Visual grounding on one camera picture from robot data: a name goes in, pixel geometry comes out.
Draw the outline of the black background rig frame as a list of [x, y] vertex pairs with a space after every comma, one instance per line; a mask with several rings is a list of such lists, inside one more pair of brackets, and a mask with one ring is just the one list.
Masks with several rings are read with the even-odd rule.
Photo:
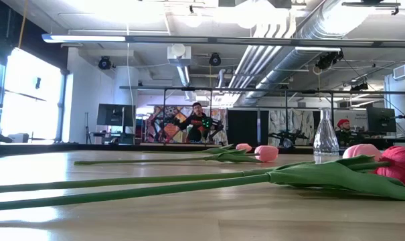
[[195, 92], [197, 90], [208, 91], [211, 94], [214, 91], [217, 92], [226, 92], [226, 93], [238, 93], [243, 92], [263, 92], [263, 93], [284, 93], [285, 96], [288, 93], [301, 93], [301, 94], [329, 94], [331, 100], [334, 98], [334, 94], [367, 94], [367, 95], [380, 95], [382, 98], [385, 95], [405, 95], [405, 91], [344, 91], [344, 90], [287, 90], [287, 89], [255, 89], [255, 88], [208, 88], [208, 87], [172, 87], [172, 86], [119, 86], [121, 90], [163, 90], [166, 93], [167, 90], [180, 90], [183, 92]]

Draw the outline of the black partition panel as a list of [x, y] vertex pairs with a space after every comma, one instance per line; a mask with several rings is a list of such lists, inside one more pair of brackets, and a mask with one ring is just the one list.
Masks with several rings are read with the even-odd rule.
[[252, 147], [267, 145], [268, 114], [267, 110], [228, 110], [228, 143], [247, 143]]

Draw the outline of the colourful wall mural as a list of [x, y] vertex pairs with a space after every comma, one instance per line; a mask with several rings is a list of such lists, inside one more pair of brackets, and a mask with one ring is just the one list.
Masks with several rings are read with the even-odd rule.
[[[226, 133], [227, 111], [225, 109], [203, 107], [204, 113], [216, 124], [220, 123], [220, 131], [211, 130], [213, 141], [202, 139], [200, 143], [191, 144], [215, 144], [227, 145]], [[181, 131], [177, 126], [178, 121], [183, 122], [193, 111], [192, 106], [154, 106], [153, 112], [146, 120], [144, 141], [147, 143], [189, 143], [187, 131], [192, 127], [189, 125], [186, 130]]]

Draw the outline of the red artificial tulip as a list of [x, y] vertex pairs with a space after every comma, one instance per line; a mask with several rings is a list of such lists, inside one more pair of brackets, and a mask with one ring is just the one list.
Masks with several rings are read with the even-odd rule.
[[393, 146], [380, 152], [372, 145], [360, 144], [349, 147], [345, 150], [342, 158], [334, 161], [325, 163], [304, 161], [268, 169], [252, 169], [231, 173], [1, 185], [0, 193], [131, 184], [138, 184], [140, 187], [138, 189], [0, 202], [0, 211], [105, 202], [255, 183], [273, 183], [302, 188], [346, 189], [405, 201], [405, 147]]

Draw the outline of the black track light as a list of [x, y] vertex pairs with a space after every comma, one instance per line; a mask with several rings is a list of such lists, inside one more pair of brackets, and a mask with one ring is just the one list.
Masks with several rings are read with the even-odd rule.
[[343, 51], [339, 50], [338, 52], [327, 52], [326, 54], [321, 54], [319, 60], [315, 66], [320, 70], [326, 70], [332, 65], [336, 64], [338, 61], [342, 60], [344, 57]]

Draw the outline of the silver air duct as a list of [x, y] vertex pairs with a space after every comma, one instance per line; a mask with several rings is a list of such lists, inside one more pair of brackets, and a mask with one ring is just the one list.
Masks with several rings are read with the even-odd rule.
[[[342, 39], [349, 32], [361, 25], [372, 12], [371, 7], [347, 7], [343, 3], [353, 0], [323, 0], [322, 4], [310, 14], [309, 18], [298, 27], [294, 37], [298, 39]], [[241, 94], [237, 100], [239, 105], [253, 105], [267, 94], [278, 83], [292, 75], [292, 70], [298, 70], [320, 53], [314, 50], [295, 50], [292, 47], [282, 47], [273, 60], [261, 74], [261, 80], [256, 85], [256, 92]]]

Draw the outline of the person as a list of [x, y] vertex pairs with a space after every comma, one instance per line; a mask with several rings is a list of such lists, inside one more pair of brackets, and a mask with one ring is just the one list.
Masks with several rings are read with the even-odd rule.
[[338, 129], [335, 134], [340, 147], [350, 147], [363, 142], [365, 139], [361, 133], [351, 131], [350, 121], [340, 119], [337, 123]]
[[192, 104], [192, 113], [183, 121], [178, 121], [177, 126], [181, 131], [187, 129], [189, 125], [192, 127], [187, 131], [187, 141], [189, 143], [200, 143], [202, 139], [213, 141], [213, 135], [209, 135], [211, 130], [220, 131], [222, 125], [215, 123], [209, 116], [204, 113], [204, 110], [199, 102]]

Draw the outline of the overhead light bar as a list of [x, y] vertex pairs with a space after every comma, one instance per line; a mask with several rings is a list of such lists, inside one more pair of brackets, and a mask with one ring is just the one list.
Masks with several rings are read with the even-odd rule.
[[46, 43], [132, 43], [132, 44], [215, 44], [237, 46], [292, 46], [339, 48], [401, 48], [401, 40], [352, 40], [352, 39], [287, 39], [255, 37], [193, 37], [162, 35], [52, 35], [45, 33]]

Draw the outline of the clear glass vase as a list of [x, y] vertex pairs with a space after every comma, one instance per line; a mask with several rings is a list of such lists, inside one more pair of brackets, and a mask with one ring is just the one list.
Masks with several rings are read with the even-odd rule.
[[313, 152], [318, 156], [338, 156], [339, 154], [339, 144], [331, 124], [329, 108], [320, 108], [320, 121], [313, 141]]

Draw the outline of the white ceiling unit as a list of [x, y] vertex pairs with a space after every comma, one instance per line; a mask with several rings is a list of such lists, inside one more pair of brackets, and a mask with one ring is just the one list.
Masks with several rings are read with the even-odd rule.
[[185, 67], [191, 65], [191, 47], [183, 44], [168, 46], [167, 60], [174, 66]]

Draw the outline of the black monitor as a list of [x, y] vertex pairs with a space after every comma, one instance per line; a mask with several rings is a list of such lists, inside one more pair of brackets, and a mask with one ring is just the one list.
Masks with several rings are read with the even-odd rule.
[[391, 108], [366, 108], [368, 131], [375, 133], [396, 132], [395, 110]]
[[97, 125], [133, 126], [133, 106], [121, 104], [99, 104]]

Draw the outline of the white ceiling pipe bundle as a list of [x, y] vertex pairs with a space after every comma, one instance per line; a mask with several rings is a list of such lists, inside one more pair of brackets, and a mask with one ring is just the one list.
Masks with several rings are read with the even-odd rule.
[[[297, 29], [296, 15], [292, 12], [280, 15], [280, 18], [271, 22], [257, 23], [252, 37], [261, 38], [288, 38]], [[280, 46], [253, 46], [246, 48], [238, 66], [232, 74], [230, 83], [224, 85], [225, 69], [218, 74], [218, 88], [246, 88], [265, 69]]]

